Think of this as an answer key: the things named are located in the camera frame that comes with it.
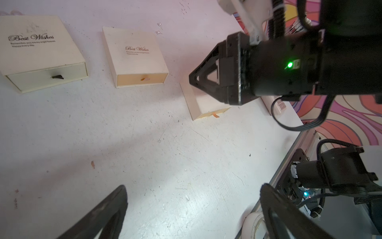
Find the cream jewelry box front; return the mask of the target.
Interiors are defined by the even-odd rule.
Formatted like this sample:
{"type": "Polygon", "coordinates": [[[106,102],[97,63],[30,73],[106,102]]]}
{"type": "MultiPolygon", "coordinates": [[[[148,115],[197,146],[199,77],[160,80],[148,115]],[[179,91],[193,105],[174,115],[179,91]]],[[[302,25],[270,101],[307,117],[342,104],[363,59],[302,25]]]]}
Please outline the cream jewelry box front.
{"type": "Polygon", "coordinates": [[[202,90],[190,85],[187,80],[180,83],[187,106],[193,121],[222,114],[231,108],[221,103],[202,90]]]}

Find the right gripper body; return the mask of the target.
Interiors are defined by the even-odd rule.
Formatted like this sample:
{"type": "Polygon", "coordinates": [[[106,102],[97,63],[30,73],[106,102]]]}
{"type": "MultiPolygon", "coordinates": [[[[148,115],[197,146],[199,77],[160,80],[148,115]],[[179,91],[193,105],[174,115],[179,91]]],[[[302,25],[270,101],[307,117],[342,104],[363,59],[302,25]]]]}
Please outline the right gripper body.
{"type": "Polygon", "coordinates": [[[302,31],[286,34],[284,1],[224,1],[249,34],[246,79],[255,96],[372,95],[382,102],[381,1],[320,1],[317,25],[296,1],[302,31]]]}

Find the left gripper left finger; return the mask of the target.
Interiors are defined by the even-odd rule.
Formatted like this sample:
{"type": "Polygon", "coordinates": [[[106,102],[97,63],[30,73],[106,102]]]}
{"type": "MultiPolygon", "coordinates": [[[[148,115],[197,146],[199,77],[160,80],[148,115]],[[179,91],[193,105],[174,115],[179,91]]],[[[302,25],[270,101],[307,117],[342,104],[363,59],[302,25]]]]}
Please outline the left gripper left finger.
{"type": "Polygon", "coordinates": [[[118,239],[128,207],[127,191],[118,186],[104,200],[64,232],[60,239],[118,239]]]}

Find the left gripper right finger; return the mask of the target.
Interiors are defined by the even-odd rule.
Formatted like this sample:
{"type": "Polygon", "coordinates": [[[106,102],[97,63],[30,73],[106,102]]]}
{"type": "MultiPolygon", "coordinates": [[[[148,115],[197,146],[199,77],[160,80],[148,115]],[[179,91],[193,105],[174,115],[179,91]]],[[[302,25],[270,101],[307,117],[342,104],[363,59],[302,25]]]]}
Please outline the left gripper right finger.
{"type": "Polygon", "coordinates": [[[271,239],[332,239],[270,184],[263,184],[260,203],[271,239]]]}

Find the small cream jewelry box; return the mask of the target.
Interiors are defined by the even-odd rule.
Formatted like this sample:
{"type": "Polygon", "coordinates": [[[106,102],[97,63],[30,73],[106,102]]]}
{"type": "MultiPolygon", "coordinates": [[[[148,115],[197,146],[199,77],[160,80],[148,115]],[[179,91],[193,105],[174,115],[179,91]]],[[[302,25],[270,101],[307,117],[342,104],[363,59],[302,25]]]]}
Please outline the small cream jewelry box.
{"type": "Polygon", "coordinates": [[[1,16],[1,74],[21,93],[89,76],[58,16],[1,16]]]}

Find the white tape roll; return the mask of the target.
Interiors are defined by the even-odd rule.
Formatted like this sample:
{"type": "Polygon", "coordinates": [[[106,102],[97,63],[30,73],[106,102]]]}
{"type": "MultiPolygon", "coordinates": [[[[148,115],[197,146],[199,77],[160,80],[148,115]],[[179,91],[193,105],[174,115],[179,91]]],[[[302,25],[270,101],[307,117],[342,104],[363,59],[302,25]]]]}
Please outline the white tape roll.
{"type": "Polygon", "coordinates": [[[267,227],[263,213],[254,212],[244,220],[241,239],[263,239],[267,233],[267,227]]]}

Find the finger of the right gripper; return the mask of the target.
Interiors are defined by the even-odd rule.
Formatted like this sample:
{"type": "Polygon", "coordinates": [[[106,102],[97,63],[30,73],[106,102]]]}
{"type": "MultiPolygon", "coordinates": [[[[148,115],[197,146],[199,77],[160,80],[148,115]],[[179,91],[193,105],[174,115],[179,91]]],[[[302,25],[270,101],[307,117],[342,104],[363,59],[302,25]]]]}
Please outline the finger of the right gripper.
{"type": "Polygon", "coordinates": [[[189,75],[189,84],[220,102],[228,101],[230,58],[226,56],[225,41],[219,43],[189,75]]]}

